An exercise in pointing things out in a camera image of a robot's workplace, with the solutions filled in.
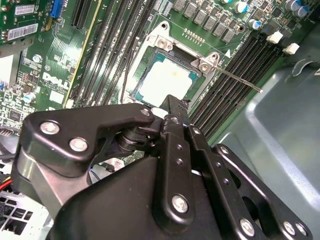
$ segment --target barcode label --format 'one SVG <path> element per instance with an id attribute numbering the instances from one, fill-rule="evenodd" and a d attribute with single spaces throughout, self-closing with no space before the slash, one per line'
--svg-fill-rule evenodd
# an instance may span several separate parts
<path id="1" fill-rule="evenodd" d="M 33 14 L 35 11 L 35 5 L 20 5 L 15 7 L 14 15 Z"/>
<path id="2" fill-rule="evenodd" d="M 38 30 L 38 23 L 29 25 L 29 26 L 22 26 L 15 29 L 11 29 L 8 31 L 8 41 L 17 39 L 20 37 L 24 37 L 29 34 L 34 34 Z"/>

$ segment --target capacitor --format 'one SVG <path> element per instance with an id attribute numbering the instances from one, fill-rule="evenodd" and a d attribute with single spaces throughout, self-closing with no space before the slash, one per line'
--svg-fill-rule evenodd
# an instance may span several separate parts
<path id="1" fill-rule="evenodd" d="M 287 0 L 285 3 L 285 9 L 287 11 L 296 11 L 300 8 L 301 1 L 300 0 Z"/>
<path id="2" fill-rule="evenodd" d="M 36 63 L 36 64 L 40 64 L 42 63 L 42 56 L 36 54 L 32 57 L 32 60 Z"/>
<path id="3" fill-rule="evenodd" d="M 249 27 L 254 29 L 254 30 L 258 30 L 261 27 L 261 22 L 255 20 L 255 19 L 251 19 L 248 23 Z"/>
<path id="4" fill-rule="evenodd" d="M 248 4 L 244 1 L 238 1 L 235 5 L 234 5 L 234 11 L 237 14 L 242 14 L 245 13 L 248 10 Z"/>
<path id="5" fill-rule="evenodd" d="M 304 18 L 308 13 L 309 13 L 309 7 L 302 6 L 298 10 L 295 10 L 293 12 L 293 15 L 299 18 Z"/>
<path id="6" fill-rule="evenodd" d="M 221 3 L 223 3 L 223 4 L 228 4 L 228 3 L 231 3 L 232 2 L 232 0 L 220 0 L 221 1 Z"/>
<path id="7" fill-rule="evenodd" d="M 27 92 L 26 94 L 23 95 L 22 100 L 26 103 L 26 104 L 30 104 L 31 102 L 33 102 L 36 99 L 36 95 L 33 92 Z"/>

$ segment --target electrolytic capacitor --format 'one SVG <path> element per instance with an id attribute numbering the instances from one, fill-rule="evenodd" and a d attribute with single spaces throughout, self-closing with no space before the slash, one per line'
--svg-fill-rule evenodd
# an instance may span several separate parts
<path id="1" fill-rule="evenodd" d="M 299 18 L 304 18 L 308 13 L 309 13 L 309 7 L 302 6 L 298 10 L 295 10 L 293 12 L 293 15 Z"/>
<path id="2" fill-rule="evenodd" d="M 248 4 L 244 1 L 238 1 L 235 5 L 234 5 L 234 11 L 237 14 L 242 14 L 245 13 L 248 10 Z"/>
<path id="3" fill-rule="evenodd" d="M 254 30 L 258 30 L 261 27 L 261 22 L 255 20 L 255 19 L 251 19 L 248 23 L 249 27 L 254 29 Z"/>
<path id="4" fill-rule="evenodd" d="M 300 0 L 287 0 L 285 3 L 285 9 L 287 11 L 296 11 L 301 7 Z"/>

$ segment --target black connector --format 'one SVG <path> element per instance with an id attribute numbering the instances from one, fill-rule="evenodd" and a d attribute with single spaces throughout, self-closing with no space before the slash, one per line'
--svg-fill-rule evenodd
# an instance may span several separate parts
<path id="1" fill-rule="evenodd" d="M 82 29 L 86 23 L 86 19 L 90 10 L 92 0 L 77 0 L 72 17 L 71 26 L 76 29 Z"/>

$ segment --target metal rod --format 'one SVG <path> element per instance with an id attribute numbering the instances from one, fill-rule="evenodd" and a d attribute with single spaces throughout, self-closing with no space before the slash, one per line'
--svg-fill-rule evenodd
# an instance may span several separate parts
<path id="1" fill-rule="evenodd" d="M 258 93 L 261 93 L 261 94 L 262 94 L 262 93 L 264 92 L 261 88 L 255 86 L 254 84 L 252 84 L 251 82 L 249 82 L 249 81 L 247 81 L 247 80 L 244 80 L 244 79 L 242 79 L 242 78 L 240 78 L 240 77 L 232 74 L 231 72 L 228 72 L 228 71 L 226 71 L 226 70 L 224 70 L 224 69 L 222 69 L 222 68 L 220 68 L 220 67 L 218 67 L 218 66 L 213 66 L 213 67 L 214 67 L 215 69 L 217 69 L 218 71 L 222 72 L 223 74 L 226 74 L 226 75 L 228 75 L 229 77 L 237 80 L 238 82 L 243 83 L 243 84 L 251 87 L 252 89 L 256 90 Z"/>

